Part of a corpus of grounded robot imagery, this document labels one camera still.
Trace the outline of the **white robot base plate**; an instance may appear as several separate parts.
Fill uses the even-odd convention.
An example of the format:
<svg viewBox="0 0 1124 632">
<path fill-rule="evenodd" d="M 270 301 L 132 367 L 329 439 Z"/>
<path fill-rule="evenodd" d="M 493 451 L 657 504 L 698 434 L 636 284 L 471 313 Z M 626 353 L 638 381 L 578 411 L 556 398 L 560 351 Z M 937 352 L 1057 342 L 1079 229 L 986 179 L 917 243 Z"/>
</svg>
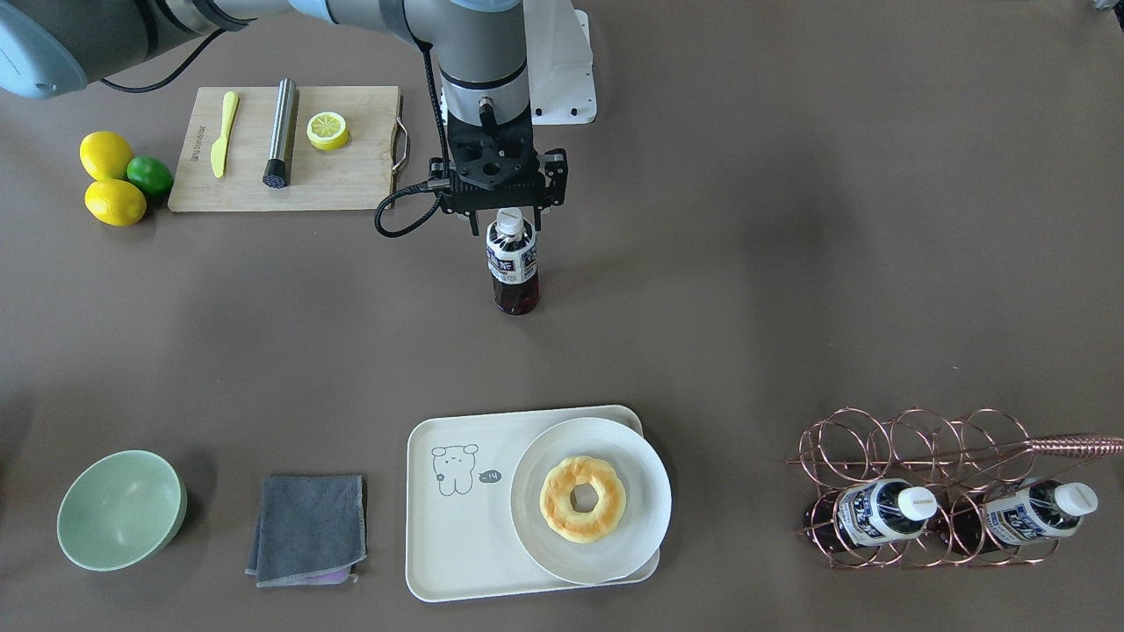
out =
<svg viewBox="0 0 1124 632">
<path fill-rule="evenodd" d="M 523 1 L 529 53 L 531 120 L 582 125 L 598 115 L 589 18 L 571 1 Z"/>
</svg>

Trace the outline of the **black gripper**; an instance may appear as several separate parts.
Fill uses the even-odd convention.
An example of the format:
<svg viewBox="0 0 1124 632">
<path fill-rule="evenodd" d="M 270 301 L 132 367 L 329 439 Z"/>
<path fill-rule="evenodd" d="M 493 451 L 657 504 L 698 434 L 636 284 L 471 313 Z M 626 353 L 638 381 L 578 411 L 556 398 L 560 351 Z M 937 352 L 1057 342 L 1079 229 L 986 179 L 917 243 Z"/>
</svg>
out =
<svg viewBox="0 0 1124 632">
<path fill-rule="evenodd" d="M 495 130 L 452 116 L 447 121 L 447 147 L 452 164 L 439 172 L 438 157 L 430 161 L 432 177 L 445 181 L 439 191 L 442 213 L 472 213 L 474 236 L 488 233 L 486 209 L 533 207 L 535 232 L 552 205 L 565 204 L 566 151 L 534 148 L 531 112 L 519 112 Z"/>
</svg>

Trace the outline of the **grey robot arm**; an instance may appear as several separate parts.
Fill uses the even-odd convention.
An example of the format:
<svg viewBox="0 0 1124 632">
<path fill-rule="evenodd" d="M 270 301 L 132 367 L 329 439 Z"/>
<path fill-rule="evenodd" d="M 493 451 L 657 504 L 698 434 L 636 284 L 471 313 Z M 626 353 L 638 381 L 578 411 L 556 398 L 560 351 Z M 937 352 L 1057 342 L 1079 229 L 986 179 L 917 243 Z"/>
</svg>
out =
<svg viewBox="0 0 1124 632">
<path fill-rule="evenodd" d="M 566 199 L 566 152 L 540 152 L 531 120 L 529 44 L 522 1 L 4 1 L 3 89 L 49 99 L 105 83 L 167 51 L 299 15 L 389 33 L 422 52 L 441 155 L 429 179 L 377 205 L 377 229 L 402 236 L 420 220 L 386 228 L 395 200 L 428 193 L 432 213 L 477 216 L 502 207 L 544 213 Z"/>
</svg>

